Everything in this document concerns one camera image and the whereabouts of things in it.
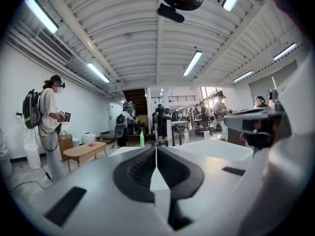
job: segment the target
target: low wooden table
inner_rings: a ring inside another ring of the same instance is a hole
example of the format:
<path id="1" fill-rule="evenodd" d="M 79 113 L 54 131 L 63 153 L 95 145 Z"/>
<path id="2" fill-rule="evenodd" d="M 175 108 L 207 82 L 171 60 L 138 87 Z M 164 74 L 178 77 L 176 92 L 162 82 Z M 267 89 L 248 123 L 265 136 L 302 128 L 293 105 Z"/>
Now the low wooden table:
<path id="1" fill-rule="evenodd" d="M 89 146 L 88 144 L 81 145 L 79 147 L 73 147 L 65 150 L 63 154 L 67 156 L 68 168 L 69 172 L 71 172 L 70 168 L 70 159 L 76 161 L 78 163 L 78 167 L 80 163 L 83 163 L 94 156 L 96 159 L 96 154 L 104 151 L 106 154 L 106 143 L 94 142 L 94 146 Z"/>

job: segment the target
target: door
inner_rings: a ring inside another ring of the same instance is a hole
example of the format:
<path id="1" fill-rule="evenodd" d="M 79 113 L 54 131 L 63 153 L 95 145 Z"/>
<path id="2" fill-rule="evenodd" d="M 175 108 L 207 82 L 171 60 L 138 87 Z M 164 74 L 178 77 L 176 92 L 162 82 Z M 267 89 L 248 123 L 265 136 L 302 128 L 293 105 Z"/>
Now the door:
<path id="1" fill-rule="evenodd" d="M 113 103 L 109 103 L 109 131 L 114 131 L 116 126 L 115 107 Z"/>

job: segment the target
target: cable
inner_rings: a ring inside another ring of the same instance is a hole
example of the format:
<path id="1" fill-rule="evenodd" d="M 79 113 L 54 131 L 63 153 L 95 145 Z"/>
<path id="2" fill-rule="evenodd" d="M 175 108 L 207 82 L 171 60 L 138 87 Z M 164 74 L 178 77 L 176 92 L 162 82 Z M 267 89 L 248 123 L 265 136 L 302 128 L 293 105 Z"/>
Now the cable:
<path id="1" fill-rule="evenodd" d="M 43 187 L 43 186 L 41 186 L 40 183 L 37 182 L 37 181 L 27 181 L 27 182 L 23 182 L 23 183 L 20 183 L 19 185 L 15 186 L 15 187 L 14 187 L 12 190 L 10 190 L 9 192 L 14 191 L 16 188 L 20 187 L 21 185 L 23 185 L 23 184 L 25 184 L 25 183 L 37 183 L 37 184 L 40 186 L 40 188 L 42 188 L 42 189 L 48 189 L 48 188 L 51 186 L 51 185 L 49 185 L 48 187 Z"/>
<path id="2" fill-rule="evenodd" d="M 45 170 L 45 168 L 44 168 L 44 166 L 43 166 L 43 163 L 42 163 L 42 161 L 41 161 L 41 159 L 40 159 L 40 154 L 39 154 L 39 151 L 38 151 L 38 145 L 37 145 L 37 138 L 36 138 L 35 129 L 34 129 L 34 135 L 35 135 L 36 149 L 37 149 L 37 153 L 38 153 L 38 156 L 39 156 L 40 165 L 41 165 L 41 167 L 43 168 L 43 170 L 44 170 L 45 175 L 47 176 L 47 178 L 48 178 L 51 182 L 53 182 L 52 179 L 51 179 L 51 177 L 49 176 L 48 172 Z"/>

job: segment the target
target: concrete floor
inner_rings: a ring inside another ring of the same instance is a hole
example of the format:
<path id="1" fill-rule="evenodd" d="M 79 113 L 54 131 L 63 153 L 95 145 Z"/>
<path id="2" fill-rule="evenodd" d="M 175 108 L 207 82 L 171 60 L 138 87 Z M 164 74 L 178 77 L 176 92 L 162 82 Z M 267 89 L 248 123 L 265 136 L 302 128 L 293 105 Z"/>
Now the concrete floor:
<path id="1" fill-rule="evenodd" d="M 212 131 L 212 139 L 220 139 L 221 138 L 221 134 L 220 132 L 214 132 Z M 179 146 L 179 135 L 175 134 L 175 143 L 176 146 Z M 194 134 L 194 130 L 191 129 L 189 130 L 189 142 L 197 142 L 197 141 L 201 141 L 204 138 L 202 136 L 198 137 L 195 136 Z M 139 143 L 128 143 L 129 147 L 138 147 Z M 111 155 L 112 153 L 114 153 L 116 150 L 118 149 L 117 147 L 117 142 L 111 143 L 107 145 L 107 149 L 106 149 L 106 153 L 107 155 Z M 102 158 L 105 157 L 105 153 L 100 153 L 97 155 L 97 158 Z M 49 171 L 49 167 L 47 165 L 47 160 L 46 157 L 42 157 L 42 164 L 44 169 L 50 173 Z M 71 171 L 75 171 L 78 169 L 77 163 L 73 160 L 70 161 L 70 165 L 71 165 Z M 63 171 L 65 175 L 70 174 L 68 171 L 68 166 L 67 166 L 67 162 L 63 162 Z M 7 187 L 9 190 L 12 190 L 15 186 L 19 185 L 20 183 L 23 182 L 27 182 L 27 181 L 37 181 L 38 183 L 41 184 L 41 186 L 43 188 L 48 188 L 52 183 L 51 181 L 46 177 L 45 172 L 42 168 L 38 169 L 38 170 L 32 170 L 27 161 L 23 161 L 23 162 L 18 162 L 18 163 L 13 163 L 12 164 L 12 174 L 9 178 L 7 178 L 5 180 Z M 27 203 L 31 204 L 34 199 L 36 199 L 37 195 L 40 194 L 40 192 L 42 191 L 42 188 L 34 182 L 31 183 L 25 183 L 21 186 L 19 186 L 18 188 L 16 188 L 14 191 L 12 191 L 12 195 L 19 195 L 20 197 L 22 197 L 22 199 L 24 199 Z"/>

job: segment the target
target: green bottle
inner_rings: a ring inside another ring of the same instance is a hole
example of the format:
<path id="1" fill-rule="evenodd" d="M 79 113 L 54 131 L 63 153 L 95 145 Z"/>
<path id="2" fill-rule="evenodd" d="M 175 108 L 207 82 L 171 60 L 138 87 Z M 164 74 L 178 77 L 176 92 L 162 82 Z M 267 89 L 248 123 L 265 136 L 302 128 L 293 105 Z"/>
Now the green bottle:
<path id="1" fill-rule="evenodd" d="M 140 146 L 142 148 L 144 148 L 144 135 L 143 135 L 143 131 L 141 131 L 141 134 L 140 134 Z"/>

